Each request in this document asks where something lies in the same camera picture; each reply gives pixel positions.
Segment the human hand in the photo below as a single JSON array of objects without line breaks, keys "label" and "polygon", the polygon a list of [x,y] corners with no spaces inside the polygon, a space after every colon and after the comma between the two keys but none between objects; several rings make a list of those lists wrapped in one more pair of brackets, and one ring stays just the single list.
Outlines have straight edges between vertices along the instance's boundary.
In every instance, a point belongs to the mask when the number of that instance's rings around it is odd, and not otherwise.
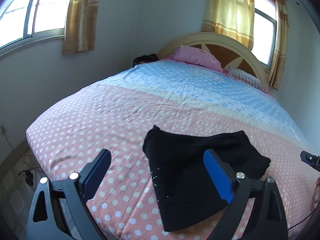
[{"label": "human hand", "polygon": [[315,193],[312,197],[312,201],[310,205],[311,212],[316,209],[319,203],[319,197],[320,197],[320,178],[317,179]]}]

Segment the headboard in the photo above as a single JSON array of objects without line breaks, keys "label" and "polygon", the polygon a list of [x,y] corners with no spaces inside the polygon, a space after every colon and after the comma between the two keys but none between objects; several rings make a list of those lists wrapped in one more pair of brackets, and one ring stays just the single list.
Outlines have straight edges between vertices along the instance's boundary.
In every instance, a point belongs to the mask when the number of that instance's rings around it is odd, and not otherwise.
[{"label": "headboard", "polygon": [[266,91],[269,84],[266,74],[257,58],[241,43],[217,33],[194,33],[183,36],[167,45],[158,53],[159,59],[172,55],[181,45],[197,47],[213,54],[221,67],[239,68],[257,77]]}]

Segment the blue patterned sheet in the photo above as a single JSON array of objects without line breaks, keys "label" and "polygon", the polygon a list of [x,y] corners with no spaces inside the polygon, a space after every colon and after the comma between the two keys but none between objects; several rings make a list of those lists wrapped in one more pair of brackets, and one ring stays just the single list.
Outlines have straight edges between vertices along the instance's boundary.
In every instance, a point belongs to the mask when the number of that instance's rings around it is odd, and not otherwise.
[{"label": "blue patterned sheet", "polygon": [[160,60],[137,65],[100,82],[142,90],[228,115],[295,143],[308,145],[295,122],[275,100],[210,69]]}]

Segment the window glass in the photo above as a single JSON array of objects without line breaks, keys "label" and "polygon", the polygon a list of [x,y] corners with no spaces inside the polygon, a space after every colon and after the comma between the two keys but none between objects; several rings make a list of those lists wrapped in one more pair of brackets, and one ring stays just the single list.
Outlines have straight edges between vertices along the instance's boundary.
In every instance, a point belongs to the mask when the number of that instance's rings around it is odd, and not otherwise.
[{"label": "window glass", "polygon": [[33,0],[32,2],[30,16],[29,16],[29,23],[28,23],[28,34],[32,34],[33,19],[35,16],[37,2],[38,0]]},{"label": "window glass", "polygon": [[254,7],[276,20],[276,5],[270,0],[254,0]]},{"label": "window glass", "polygon": [[40,0],[36,13],[35,32],[64,28],[69,1]]},{"label": "window glass", "polygon": [[274,35],[274,23],[263,16],[254,14],[252,53],[262,63],[269,65]]},{"label": "window glass", "polygon": [[29,0],[13,0],[0,19],[0,47],[23,37]]}]

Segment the bolt head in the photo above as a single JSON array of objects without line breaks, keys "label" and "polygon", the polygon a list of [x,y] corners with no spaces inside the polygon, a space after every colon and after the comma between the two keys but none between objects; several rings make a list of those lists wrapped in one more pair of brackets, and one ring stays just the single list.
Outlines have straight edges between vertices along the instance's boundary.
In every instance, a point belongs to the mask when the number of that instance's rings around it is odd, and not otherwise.
[{"label": "bolt head", "polygon": [[69,175],[69,178],[70,179],[77,179],[79,177],[79,173],[77,172],[73,172]]},{"label": "bolt head", "polygon": [[42,177],[42,178],[40,179],[40,183],[41,183],[41,184],[45,184],[45,183],[47,183],[47,181],[48,181],[48,178],[47,178],[47,177]]},{"label": "bolt head", "polygon": [[275,179],[273,177],[268,177],[267,178],[267,182],[269,183],[274,183],[275,182]]},{"label": "bolt head", "polygon": [[243,172],[237,172],[236,174],[238,179],[244,179],[245,178],[245,174]]}]

